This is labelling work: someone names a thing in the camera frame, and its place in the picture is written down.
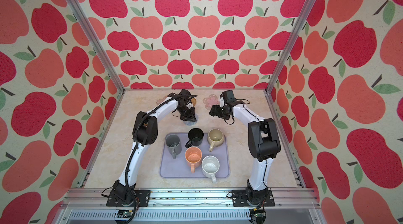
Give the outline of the woven rattan round coaster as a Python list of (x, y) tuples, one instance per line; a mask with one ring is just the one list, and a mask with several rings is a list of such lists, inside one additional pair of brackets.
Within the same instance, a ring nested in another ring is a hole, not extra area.
[(197, 104), (196, 99), (195, 99), (195, 98), (192, 98), (192, 99), (191, 99), (191, 103), (192, 103), (193, 106), (196, 106), (196, 104)]

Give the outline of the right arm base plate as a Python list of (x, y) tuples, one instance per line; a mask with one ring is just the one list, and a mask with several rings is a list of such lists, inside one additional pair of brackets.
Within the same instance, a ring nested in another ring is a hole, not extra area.
[(253, 204), (248, 200), (249, 197), (245, 190), (232, 190), (231, 195), (234, 207), (274, 207), (276, 205), (272, 191), (270, 190), (268, 190), (265, 200), (258, 199), (257, 203)]

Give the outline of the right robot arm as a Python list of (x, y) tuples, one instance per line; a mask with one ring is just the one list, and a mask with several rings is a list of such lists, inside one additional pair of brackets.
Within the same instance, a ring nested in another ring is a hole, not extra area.
[(224, 120), (236, 118), (248, 128), (248, 148), (255, 159), (252, 173), (247, 181), (248, 203), (260, 206), (269, 194), (270, 167), (281, 151), (281, 143), (274, 119), (256, 115), (246, 105), (213, 105), (209, 114)]

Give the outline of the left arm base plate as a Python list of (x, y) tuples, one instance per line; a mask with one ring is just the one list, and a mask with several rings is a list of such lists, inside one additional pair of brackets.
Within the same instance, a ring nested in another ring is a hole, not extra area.
[[(140, 207), (147, 207), (150, 200), (150, 190), (134, 190), (134, 195), (138, 199), (138, 203)], [(115, 193), (110, 193), (109, 199), (107, 200), (106, 205), (108, 207), (133, 207), (134, 202), (125, 203), (122, 199), (120, 199)]]

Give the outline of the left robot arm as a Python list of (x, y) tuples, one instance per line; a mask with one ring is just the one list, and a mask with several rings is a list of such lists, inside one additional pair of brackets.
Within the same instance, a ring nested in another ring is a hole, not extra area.
[(180, 120), (195, 122), (195, 107), (192, 100), (196, 97), (183, 89), (180, 94), (169, 94), (154, 109), (137, 114), (132, 132), (131, 153), (121, 176), (112, 186), (112, 191), (108, 196), (109, 200), (118, 202), (122, 206), (133, 206), (136, 203), (134, 187), (144, 156), (150, 145), (157, 139), (158, 122), (174, 111), (180, 113)]

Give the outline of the grey round knitted coaster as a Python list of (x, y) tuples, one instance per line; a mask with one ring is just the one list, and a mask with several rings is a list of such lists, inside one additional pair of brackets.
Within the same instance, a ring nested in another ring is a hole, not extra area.
[(192, 126), (195, 125), (198, 122), (198, 115), (195, 115), (195, 118), (193, 121), (184, 121), (183, 123), (187, 126)]

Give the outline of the beige mug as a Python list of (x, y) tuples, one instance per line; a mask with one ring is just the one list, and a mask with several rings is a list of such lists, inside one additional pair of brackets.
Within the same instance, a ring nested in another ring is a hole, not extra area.
[(224, 142), (225, 136), (219, 129), (211, 129), (207, 135), (209, 143), (209, 151), (212, 152), (215, 147), (221, 146)]

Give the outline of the pink flower coaster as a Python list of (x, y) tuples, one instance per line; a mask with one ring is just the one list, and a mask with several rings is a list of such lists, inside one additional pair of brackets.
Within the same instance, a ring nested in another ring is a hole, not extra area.
[(167, 96), (163, 97), (162, 99), (157, 100), (156, 104), (157, 104), (157, 105), (160, 105), (160, 104), (163, 103), (166, 99), (167, 99)]
[(203, 103), (205, 104), (205, 108), (207, 110), (210, 110), (213, 105), (219, 105), (220, 104), (219, 98), (214, 94), (211, 94), (207, 98), (204, 98)]

